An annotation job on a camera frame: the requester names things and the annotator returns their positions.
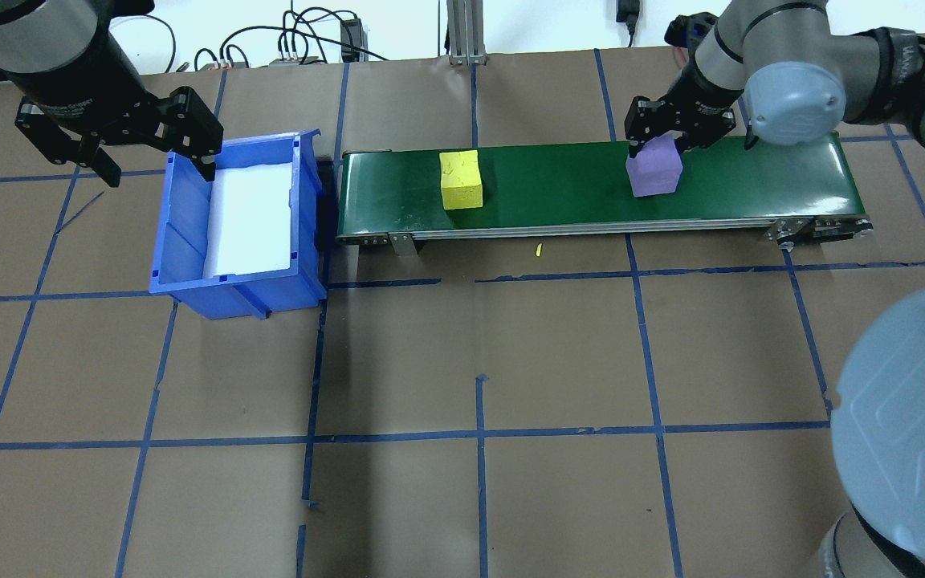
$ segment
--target green conveyor belt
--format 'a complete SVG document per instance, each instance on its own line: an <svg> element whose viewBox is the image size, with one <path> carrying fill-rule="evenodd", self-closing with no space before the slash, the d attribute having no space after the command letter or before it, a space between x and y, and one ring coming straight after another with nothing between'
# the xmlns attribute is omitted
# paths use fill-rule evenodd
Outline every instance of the green conveyor belt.
<svg viewBox="0 0 925 578"><path fill-rule="evenodd" d="M626 142L480 148L484 207L455 211L441 205L440 150L346 154L338 238L701 230L866 213L836 134L749 151L743 142L684 153L676 193L645 198L631 193Z"/></svg>

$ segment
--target small yellow piece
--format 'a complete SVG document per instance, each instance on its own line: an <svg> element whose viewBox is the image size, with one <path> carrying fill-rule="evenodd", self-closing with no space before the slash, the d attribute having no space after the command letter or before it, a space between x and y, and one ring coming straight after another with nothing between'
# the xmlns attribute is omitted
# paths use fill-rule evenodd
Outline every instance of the small yellow piece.
<svg viewBox="0 0 925 578"><path fill-rule="evenodd" d="M484 206L484 185L476 150L441 153L441 203L446 211L480 209Z"/></svg>

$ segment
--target white wall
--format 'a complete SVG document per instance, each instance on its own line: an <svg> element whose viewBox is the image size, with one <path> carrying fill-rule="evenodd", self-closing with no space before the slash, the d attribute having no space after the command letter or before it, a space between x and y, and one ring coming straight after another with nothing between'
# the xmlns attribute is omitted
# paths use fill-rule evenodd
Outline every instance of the white wall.
<svg viewBox="0 0 925 578"><path fill-rule="evenodd" d="M678 14L710 11L720 14L723 0L642 0L635 45L662 44L668 23ZM297 10L322 5L330 10L355 10L363 18L371 51L389 59L421 59L440 54L444 41L444 0L337 0L312 4L298 0ZM153 12L177 34L177 61L191 61L201 47L219 47L231 32L244 26L278 26L287 0L157 0ZM827 6L836 34L892 26L925 32L923 0L832 0ZM624 47L626 26L613 22L616 0L485 0L485 44L489 52L576 51ZM340 38L336 23L318 22L320 36ZM139 72L161 72L169 59L169 34L146 18L121 18L113 35L131 56ZM245 49L253 67L278 58L279 32L253 31L234 41ZM328 56L338 59L338 47Z"/></svg>

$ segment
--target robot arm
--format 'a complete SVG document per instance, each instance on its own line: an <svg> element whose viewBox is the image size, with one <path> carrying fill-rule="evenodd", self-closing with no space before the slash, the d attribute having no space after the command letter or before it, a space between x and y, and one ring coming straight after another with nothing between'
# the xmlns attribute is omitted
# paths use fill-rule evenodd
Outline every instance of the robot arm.
<svg viewBox="0 0 925 578"><path fill-rule="evenodd" d="M630 154L664 132L678 150L734 128L743 93L752 131L775 144L849 124L905 124L925 147L925 38L881 28L832 36L826 0L734 0L658 101L636 96L624 124Z"/></svg>
<svg viewBox="0 0 925 578"><path fill-rule="evenodd" d="M146 91L109 33L112 8L110 0L0 0L0 69L25 95L16 127L49 162L76 162L110 186L120 169L104 144L173 150L212 181L223 127L192 88L166 98Z"/></svg>

